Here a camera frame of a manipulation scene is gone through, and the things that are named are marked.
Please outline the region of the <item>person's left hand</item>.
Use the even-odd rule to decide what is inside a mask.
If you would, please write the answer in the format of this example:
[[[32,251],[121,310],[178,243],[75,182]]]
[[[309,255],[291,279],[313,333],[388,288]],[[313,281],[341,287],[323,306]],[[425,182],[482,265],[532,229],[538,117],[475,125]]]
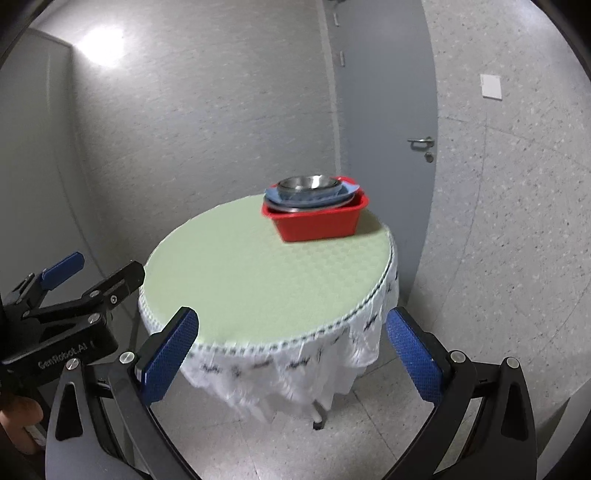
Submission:
[[[33,399],[20,396],[1,397],[1,425],[21,453],[33,455],[40,446],[26,430],[43,419],[41,406]]]

